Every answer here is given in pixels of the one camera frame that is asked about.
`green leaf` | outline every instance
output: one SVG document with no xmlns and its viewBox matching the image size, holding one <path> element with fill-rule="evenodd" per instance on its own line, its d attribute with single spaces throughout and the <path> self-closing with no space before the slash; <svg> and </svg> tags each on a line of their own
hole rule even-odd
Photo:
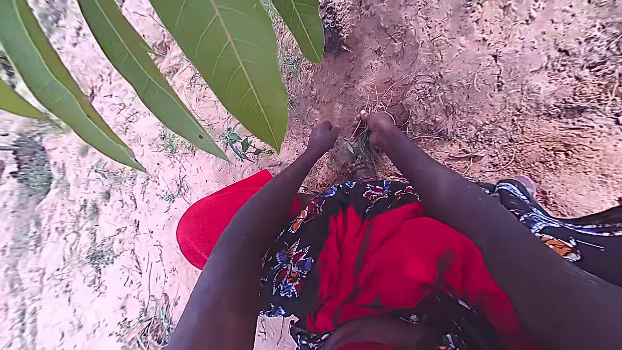
<svg viewBox="0 0 622 350">
<path fill-rule="evenodd" d="M 34 108 L 28 101 L 22 98 L 13 88 L 0 80 L 0 110 L 5 110 L 20 116 L 49 122 L 47 116 Z"/>
<path fill-rule="evenodd" d="M 229 160 L 173 91 L 147 53 L 148 45 L 114 0 L 78 0 L 86 23 L 110 63 L 153 114 L 174 133 L 207 153 Z"/>
<path fill-rule="evenodd" d="M 242 153 L 242 152 L 240 152 L 240 151 L 239 151 L 239 148 L 238 148 L 238 146 L 237 146 L 237 145 L 232 145 L 232 146 L 231 146 L 231 149 L 233 149 L 233 151 L 235 152 L 235 154 L 237 154 L 237 155 L 238 155 L 238 157 L 240 157 L 240 159 L 242 159 L 242 162 L 244 161 L 244 159 L 246 159 L 246 160 L 250 160 L 246 154 L 244 154 L 244 153 Z"/>
<path fill-rule="evenodd" d="M 229 138 L 236 141 L 242 141 L 242 138 L 239 137 L 239 135 L 236 133 L 232 133 L 231 135 L 229 135 Z"/>
<path fill-rule="evenodd" d="M 324 55 L 324 25 L 318 0 L 272 0 L 305 57 L 316 64 Z"/>
<path fill-rule="evenodd" d="M 242 152 L 246 152 L 248 150 L 248 138 L 245 138 L 244 141 L 242 141 Z"/>
<path fill-rule="evenodd" d="M 276 36 L 258 0 L 150 0 L 164 26 L 225 108 L 277 150 L 287 91 Z"/>
<path fill-rule="evenodd" d="M 0 0 L 0 43 L 33 95 L 78 136 L 141 171 L 134 153 L 91 106 L 24 0 Z"/>
</svg>

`ground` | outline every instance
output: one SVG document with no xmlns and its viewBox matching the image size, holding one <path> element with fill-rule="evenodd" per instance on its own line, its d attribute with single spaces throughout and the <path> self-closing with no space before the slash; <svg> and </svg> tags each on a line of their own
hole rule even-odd
<svg viewBox="0 0 622 350">
<path fill-rule="evenodd" d="M 474 181 L 527 174 L 554 215 L 622 201 L 615 1 L 322 0 L 321 65 L 301 59 L 277 31 L 290 120 L 281 153 L 256 163 L 230 149 L 226 163 L 163 128 L 106 61 L 74 1 L 31 4 L 148 173 L 110 161 L 65 128 L 0 115 L 3 349 L 160 348 L 199 274 L 175 239 L 184 210 L 260 169 L 282 170 L 320 120 L 343 133 L 305 180 L 309 193 L 347 176 L 357 116 L 388 111 L 412 142 Z M 123 12 L 203 125 L 215 137 L 234 126 L 149 1 L 127 0 Z M 379 170 L 401 176 L 387 159 Z M 287 322 L 259 318 L 256 348 L 292 348 Z"/>
</svg>

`sandy soil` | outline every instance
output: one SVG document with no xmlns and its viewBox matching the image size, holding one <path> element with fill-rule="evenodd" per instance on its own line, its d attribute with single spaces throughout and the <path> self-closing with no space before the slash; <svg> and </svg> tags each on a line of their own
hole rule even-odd
<svg viewBox="0 0 622 350">
<path fill-rule="evenodd" d="M 341 125 L 343 140 L 314 167 L 308 192 L 347 174 L 356 115 L 388 110 L 413 142 L 473 180 L 528 174 L 556 215 L 622 201 L 622 12 L 613 1 L 324 0 L 325 61 L 286 74 L 295 98 L 283 151 L 256 164 L 228 164 L 166 132 L 107 63 L 75 2 L 32 4 L 149 173 L 67 130 L 0 114 L 3 349 L 160 348 L 199 273 L 175 240 L 184 210 L 259 169 L 283 169 L 318 120 Z M 123 11 L 206 128 L 218 136 L 233 126 L 149 2 L 127 0 Z M 380 168 L 399 177 L 386 160 Z M 292 348 L 287 322 L 260 318 L 256 348 Z"/>
</svg>

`forearm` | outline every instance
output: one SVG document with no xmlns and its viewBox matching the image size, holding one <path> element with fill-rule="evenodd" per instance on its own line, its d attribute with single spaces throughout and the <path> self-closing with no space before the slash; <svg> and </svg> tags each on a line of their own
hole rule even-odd
<svg viewBox="0 0 622 350">
<path fill-rule="evenodd" d="M 303 153 L 236 213 L 199 276 L 171 339 L 172 348 L 252 348 L 262 255 L 320 156 Z"/>
<path fill-rule="evenodd" d="M 251 197 L 219 238 L 212 251 L 214 258 L 222 254 L 224 259 L 230 256 L 240 256 L 248 262 L 261 259 L 285 223 L 285 215 L 302 181 L 320 156 L 304 152 Z"/>
<path fill-rule="evenodd" d="M 615 315 L 622 310 L 611 300 L 622 296 L 620 288 L 564 261 L 497 199 L 397 132 L 389 131 L 383 151 L 413 185 L 426 211 L 477 245 L 491 276 L 533 335 L 554 342 L 549 343 L 551 348 L 615 344 L 620 331 Z M 562 329 L 582 336 L 548 337 L 549 332 Z"/>
</svg>

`finger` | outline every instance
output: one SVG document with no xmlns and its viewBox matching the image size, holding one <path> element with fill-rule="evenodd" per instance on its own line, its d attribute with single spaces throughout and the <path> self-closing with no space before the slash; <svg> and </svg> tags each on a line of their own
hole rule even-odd
<svg viewBox="0 0 622 350">
<path fill-rule="evenodd" d="M 341 128 L 339 126 L 335 126 L 330 130 L 330 134 L 337 138 L 337 136 L 339 136 L 339 132 L 341 132 Z"/>
</svg>

